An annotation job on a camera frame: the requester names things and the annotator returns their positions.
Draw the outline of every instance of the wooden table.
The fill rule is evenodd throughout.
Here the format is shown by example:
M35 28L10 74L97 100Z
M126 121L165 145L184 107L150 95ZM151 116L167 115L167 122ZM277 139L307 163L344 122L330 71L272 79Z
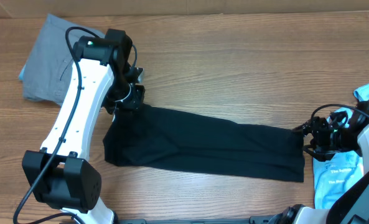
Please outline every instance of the wooden table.
M68 20L103 32L125 30L146 69L145 102L154 106L293 128L320 105L354 105L352 91L369 83L369 12ZM39 149L59 110L24 100L17 79L43 23L0 19L0 223L11 223L29 187L21 168L24 152ZM309 156L302 184L115 167L104 161L102 144L110 123L103 111L90 163L103 177L105 204L120 218L246 218L296 203L313 206ZM31 197L20 220L56 212Z

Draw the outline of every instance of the black cloth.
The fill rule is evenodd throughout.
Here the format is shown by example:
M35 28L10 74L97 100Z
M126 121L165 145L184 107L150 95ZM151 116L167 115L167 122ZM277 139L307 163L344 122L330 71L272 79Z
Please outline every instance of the black cloth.
M116 166L303 182L303 136L143 105L116 113L103 142Z

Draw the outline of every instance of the folded gray garment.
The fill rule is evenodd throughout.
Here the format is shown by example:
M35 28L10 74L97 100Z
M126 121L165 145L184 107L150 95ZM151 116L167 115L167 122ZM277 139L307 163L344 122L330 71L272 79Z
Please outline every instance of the folded gray garment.
M73 26L78 25L51 14L47 16L25 66L22 79L24 98L50 100L62 105L70 84L73 63L65 41L65 31ZM100 37L105 36L98 30L84 28ZM71 31L71 45L83 35L91 37L91 34L81 30Z

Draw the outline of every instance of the black cable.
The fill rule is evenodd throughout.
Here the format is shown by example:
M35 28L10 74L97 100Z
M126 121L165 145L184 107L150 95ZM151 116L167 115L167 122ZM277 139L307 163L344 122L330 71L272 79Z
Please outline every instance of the black cable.
M85 31L85 32L87 32L87 33L89 33L91 35L94 35L95 37L98 37L98 35L96 35L92 31L87 30L87 29L82 28L82 27L70 27L70 28L67 29L67 31L65 31L65 41L67 42L68 49L69 49L69 51L71 53L73 62L75 63L75 66L77 67L77 70L78 70L78 91L77 91L77 96L76 96L75 101L73 103L70 116L67 119L67 123L65 123L65 127L64 127L64 129L63 129L63 131L61 133L61 136L58 139L58 143L57 143L57 145L56 145L56 147L55 147L52 155L50 156L50 159L48 159L48 161L44 165L44 168L41 170L40 174L36 177L35 181L32 183L32 186L29 188L29 190L27 191L27 193L25 194L25 196L22 198L20 204L17 206L16 211L14 212L14 215L12 217L13 224L20 224L18 222L18 215L20 214L21 209L23 208L24 204L27 202L27 200L30 197L31 193L34 191L34 189L38 185L39 181L41 180L41 178L43 178L43 176L45 175L47 169L50 167L50 165L51 165L54 157L57 155L58 150L61 147L61 144L64 142L64 138L65 138L65 135L66 135L66 133L68 131L68 127L69 127L69 125L71 123L71 120L73 118L73 115L75 114L75 110L76 110L76 108L78 106L80 92L82 90L82 73L81 73L80 67L79 67L79 59L76 58L75 54L73 53L73 49L72 49L72 46L71 46L71 43L70 43L70 40L69 40L69 33L70 33L71 30L82 30L82 31Z
M132 67L130 67L130 71L129 71L129 74L132 74L135 66L136 66L136 62L137 62L137 48L136 46L134 46L134 44L132 44L132 47L134 49L134 62L132 64Z
M78 215L76 215L76 214L73 214L73 215L71 216L71 219L73 219L73 220L77 221L79 224L85 224L85 222L84 222L81 218L79 218L79 216L78 216Z
M344 126L347 124L347 121L348 121L348 115L347 115L347 113L346 113L346 115L345 115L345 122L343 122L343 123L339 126L339 128L344 127Z
M343 107L343 108L348 108L348 109L351 109L351 110L354 110L354 111L357 111L359 113L361 113L362 115L364 115L365 117L367 117L369 119L369 115L366 114L366 112L362 111L362 110L359 110L357 109L356 107L353 107L353 106L347 106L347 105L341 105L341 104L327 104L327 105L322 105L320 107L318 107L317 109L315 109L313 111L313 113L311 114L311 121L314 119L314 115L321 109L323 108L327 108L327 107L331 107L331 106L337 106L337 107Z

